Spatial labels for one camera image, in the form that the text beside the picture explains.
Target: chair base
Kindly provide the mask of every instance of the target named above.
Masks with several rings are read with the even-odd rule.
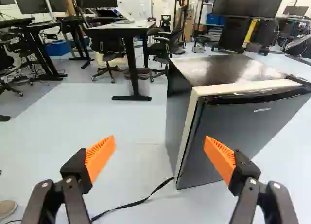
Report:
[[[97,69],[97,74],[93,75],[92,76],[92,81],[96,81],[96,78],[105,74],[106,72],[109,72],[109,75],[110,75],[110,82],[111,83],[115,83],[115,79],[114,77],[112,76],[112,72],[111,71],[114,71],[114,72],[123,72],[122,70],[119,69],[118,66],[109,66],[109,64],[107,64],[107,67],[106,68],[98,68]]]
[[[23,92],[17,90],[17,89],[14,89],[12,87],[10,87],[8,84],[6,84],[3,80],[0,79],[0,83],[1,83],[1,87],[0,87],[0,94],[2,94],[4,91],[11,91],[11,92],[14,92],[16,94],[18,94],[20,97],[23,97],[24,94]]]
[[[168,64],[165,65],[165,70],[158,70],[158,69],[151,69],[150,70],[150,82],[154,82],[154,78],[160,77],[160,76],[167,76],[167,73],[169,71],[169,66]]]

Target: white desk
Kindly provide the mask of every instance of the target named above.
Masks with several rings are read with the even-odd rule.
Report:
[[[146,21],[146,20],[138,20],[133,23],[121,23],[119,22],[113,22],[109,23],[107,25],[102,26],[96,26],[92,29],[149,29],[152,25],[155,24],[154,21]]]
[[[105,38],[119,37],[124,38],[128,67],[131,74],[131,81],[133,87],[133,95],[131,96],[114,96],[112,100],[135,100],[135,101],[150,101],[151,97],[142,96],[138,89],[138,77],[135,61],[135,51],[133,38],[140,36],[142,38],[142,45],[144,49],[144,66],[148,67],[148,52],[147,52],[147,30],[152,27],[156,22],[137,20],[133,23],[110,23],[102,26],[89,28],[90,34],[94,38],[105,41]]]

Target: mini fridge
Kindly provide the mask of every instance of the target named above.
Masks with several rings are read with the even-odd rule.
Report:
[[[289,78],[244,55],[172,59],[166,148],[176,187],[221,180],[205,136],[253,158],[311,96],[308,84]]]

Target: black desk leg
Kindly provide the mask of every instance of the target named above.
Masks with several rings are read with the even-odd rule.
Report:
[[[83,55],[83,51],[79,43],[79,40],[77,39],[76,28],[73,25],[71,25],[71,35],[72,35],[73,42],[76,45],[76,49],[78,50],[78,53],[80,55],[79,59],[86,60],[86,58]]]
[[[78,36],[79,36],[79,39],[80,39],[80,42],[82,44],[82,47],[84,49],[84,53],[86,55],[86,59],[87,59],[87,62],[81,67],[82,69],[85,69],[87,66],[89,66],[91,64],[91,61],[93,61],[93,59],[91,59],[91,57],[89,56],[89,53],[87,51],[87,46],[86,46],[86,43],[84,41],[84,37],[82,35],[82,31],[80,29],[80,26],[76,26],[76,30],[77,30],[77,33],[78,33]]]
[[[30,79],[30,82],[34,82],[34,81],[62,81],[63,78],[61,77],[56,77],[54,76],[43,55],[41,54],[41,51],[35,41],[35,38],[32,36],[32,34],[30,32],[25,32],[24,33],[25,37],[27,38],[27,41],[29,42],[30,46],[31,46],[31,50],[34,52],[38,62],[40,63],[40,65],[42,66],[43,70],[45,71],[45,74],[42,74],[42,75],[39,75],[39,76],[36,76],[35,78],[31,78]]]
[[[45,51],[45,48],[44,48],[44,45],[42,44],[41,42],[41,39],[39,38],[39,34],[32,34],[33,35],[33,38],[39,48],[39,50],[41,51],[41,54],[43,55],[45,61],[47,62],[53,76],[55,77],[67,77],[68,75],[67,74],[59,74],[50,58],[50,56],[47,54],[47,52]]]
[[[142,35],[142,47],[144,49],[144,66],[145,68],[148,67],[148,36],[147,33]]]
[[[43,70],[45,71],[45,73],[47,75],[52,75],[51,71],[49,70],[49,67],[47,66],[47,64],[45,63],[45,60],[39,50],[39,48],[37,47],[37,44],[35,42],[35,39],[33,39],[32,35],[30,33],[24,33],[25,37],[27,38],[27,41],[29,42],[32,51],[34,52],[38,62],[41,64]]]
[[[124,41],[134,94],[131,96],[114,96],[112,100],[151,101],[151,97],[142,96],[139,93],[133,38],[125,38]]]

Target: shoe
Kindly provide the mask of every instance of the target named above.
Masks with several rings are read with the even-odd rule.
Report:
[[[0,219],[10,216],[18,207],[15,201],[0,201]]]

